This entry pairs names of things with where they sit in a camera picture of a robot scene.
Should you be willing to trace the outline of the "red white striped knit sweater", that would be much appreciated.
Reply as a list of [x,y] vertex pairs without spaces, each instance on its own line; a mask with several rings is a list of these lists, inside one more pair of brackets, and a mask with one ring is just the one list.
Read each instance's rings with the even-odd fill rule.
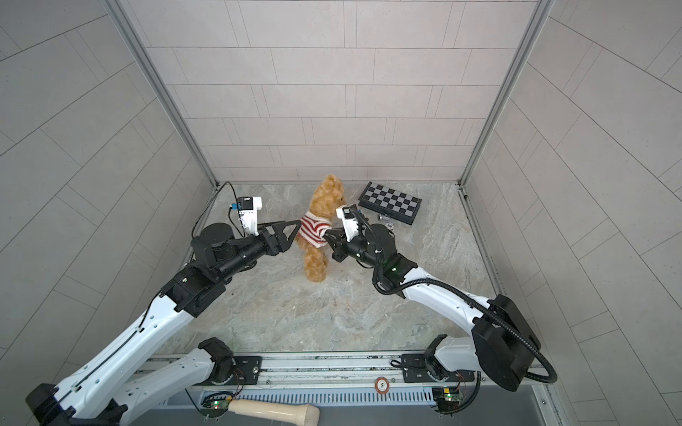
[[301,218],[301,227],[298,231],[298,237],[320,249],[328,244],[324,236],[330,229],[331,221],[328,218],[318,217],[308,211],[305,213],[305,216]]

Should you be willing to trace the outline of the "brown teddy bear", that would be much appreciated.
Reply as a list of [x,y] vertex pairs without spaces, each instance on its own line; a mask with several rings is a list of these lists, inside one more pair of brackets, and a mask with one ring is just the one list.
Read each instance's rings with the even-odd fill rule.
[[346,205],[344,184],[334,175],[328,175],[314,191],[309,209],[301,218],[297,234],[298,246],[304,253],[304,272],[310,282],[323,282],[327,276],[328,259],[324,235],[332,228],[337,209]]

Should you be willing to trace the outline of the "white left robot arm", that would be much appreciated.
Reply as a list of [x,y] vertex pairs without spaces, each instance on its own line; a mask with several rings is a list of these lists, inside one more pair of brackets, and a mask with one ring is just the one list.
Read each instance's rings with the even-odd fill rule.
[[177,331],[198,318],[226,290],[233,276],[264,255],[287,251],[300,220],[260,225],[241,239],[230,225],[204,228],[192,241],[188,263],[151,300],[147,310],[111,344],[57,384],[42,383],[26,397],[42,425],[129,425],[168,397],[209,377],[227,381],[232,351],[218,338],[202,342],[184,358],[132,380],[131,376]]

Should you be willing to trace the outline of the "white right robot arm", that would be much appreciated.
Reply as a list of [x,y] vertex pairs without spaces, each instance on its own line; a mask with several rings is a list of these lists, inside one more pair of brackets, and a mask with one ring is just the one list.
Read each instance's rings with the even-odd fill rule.
[[428,347],[424,361],[434,379],[442,381],[458,370],[470,370],[510,392],[525,379],[541,383],[556,379],[540,342],[511,298],[476,296],[436,279],[396,250],[393,233],[383,225],[353,235],[334,228],[324,238],[337,262],[353,257],[372,268],[372,284],[380,294],[424,305],[467,333],[467,339],[437,337]]

